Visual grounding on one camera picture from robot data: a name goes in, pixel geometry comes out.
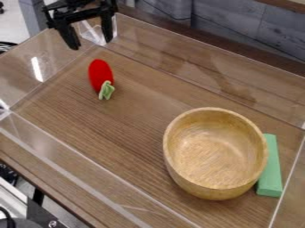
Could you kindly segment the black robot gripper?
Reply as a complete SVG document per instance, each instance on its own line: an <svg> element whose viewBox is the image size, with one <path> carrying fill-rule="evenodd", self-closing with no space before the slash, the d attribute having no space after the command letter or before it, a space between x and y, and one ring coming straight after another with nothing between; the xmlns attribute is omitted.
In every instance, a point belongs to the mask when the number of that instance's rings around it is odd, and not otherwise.
<svg viewBox="0 0 305 228"><path fill-rule="evenodd" d="M56 0L44 5L42 11L47 17L48 28L59 27L60 36L72 50L78 50L82 44L70 23L99 17L105 41L110 43L114 39L113 17L118 12L117 0Z"/></svg>

